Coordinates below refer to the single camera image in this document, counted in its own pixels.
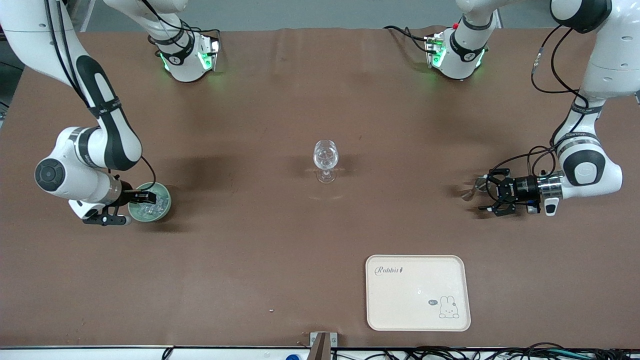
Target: brown table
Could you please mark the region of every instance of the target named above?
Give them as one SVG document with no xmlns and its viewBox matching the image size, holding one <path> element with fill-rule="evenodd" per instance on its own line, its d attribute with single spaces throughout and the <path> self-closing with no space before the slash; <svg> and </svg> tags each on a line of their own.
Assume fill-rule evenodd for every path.
<svg viewBox="0 0 640 360">
<path fill-rule="evenodd" d="M 564 201 L 555 218 L 482 219 L 470 209 L 486 198 L 457 197 L 564 119 L 572 96 L 529 83 L 546 33 L 496 31 L 464 82 L 388 31 L 224 33 L 220 72 L 190 84 L 164 72 L 146 34 L 82 34 L 174 211 L 162 224 L 89 226 L 39 190 L 33 169 L 57 134 L 95 122 L 70 88 L 25 71 L 0 140 L 0 344 L 295 345 L 327 330 L 349 346 L 640 347 L 632 98 L 608 103 L 598 125 L 625 171 L 620 192 Z M 560 50 L 569 84 L 592 43 L 572 35 Z M 547 63 L 538 72 L 559 87 Z M 311 158 L 325 138 L 341 153 L 331 185 Z M 123 179 L 150 174 L 140 163 Z M 471 328 L 371 330 L 373 254 L 462 258 Z"/>
</svg>

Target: gray floor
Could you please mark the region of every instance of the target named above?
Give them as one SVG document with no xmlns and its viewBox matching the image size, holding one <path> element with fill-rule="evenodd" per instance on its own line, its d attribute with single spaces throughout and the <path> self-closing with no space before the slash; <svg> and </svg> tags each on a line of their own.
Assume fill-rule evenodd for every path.
<svg viewBox="0 0 640 360">
<path fill-rule="evenodd" d="M 79 31 L 142 31 L 102 0 L 71 0 L 70 14 Z M 500 9 L 505 28 L 550 28 L 549 0 L 528 0 Z M 369 28 L 386 25 L 425 28 L 460 19 L 454 0 L 190 0 L 180 17 L 192 26 L 222 31 L 282 28 Z M 23 67 L 6 42 L 0 61 Z M 0 101 L 11 105 L 20 71 L 0 63 Z M 6 113 L 0 104 L 0 126 Z"/>
</svg>

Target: round black joint cap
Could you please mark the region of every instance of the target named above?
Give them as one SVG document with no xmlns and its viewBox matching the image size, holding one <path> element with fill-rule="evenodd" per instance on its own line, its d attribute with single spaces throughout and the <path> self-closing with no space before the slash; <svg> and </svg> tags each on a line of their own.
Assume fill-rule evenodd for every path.
<svg viewBox="0 0 640 360">
<path fill-rule="evenodd" d="M 42 190 L 54 192 L 65 180 L 65 167 L 56 159 L 44 159 L 36 167 L 35 178 Z"/>
</svg>

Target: white rectangular tray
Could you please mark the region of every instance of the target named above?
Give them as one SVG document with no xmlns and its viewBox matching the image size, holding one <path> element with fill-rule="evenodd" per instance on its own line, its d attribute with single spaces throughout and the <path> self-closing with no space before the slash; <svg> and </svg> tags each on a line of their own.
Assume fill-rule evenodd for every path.
<svg viewBox="0 0 640 360">
<path fill-rule="evenodd" d="M 465 331 L 471 325 L 465 265 L 458 256 L 373 255 L 365 272 L 372 329 Z"/>
</svg>

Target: green bowl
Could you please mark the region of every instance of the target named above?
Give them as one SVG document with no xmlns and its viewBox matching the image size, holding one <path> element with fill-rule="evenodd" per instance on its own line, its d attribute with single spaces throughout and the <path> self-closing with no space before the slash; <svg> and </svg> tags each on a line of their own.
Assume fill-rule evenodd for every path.
<svg viewBox="0 0 640 360">
<path fill-rule="evenodd" d="M 139 189 L 146 188 L 151 183 L 145 183 L 138 187 Z M 154 222 L 162 219 L 171 208 L 171 194 L 169 190 L 161 183 L 155 183 L 151 189 L 147 190 L 156 195 L 155 204 L 135 204 L 130 202 L 129 214 L 131 217 L 139 222 Z"/>
</svg>

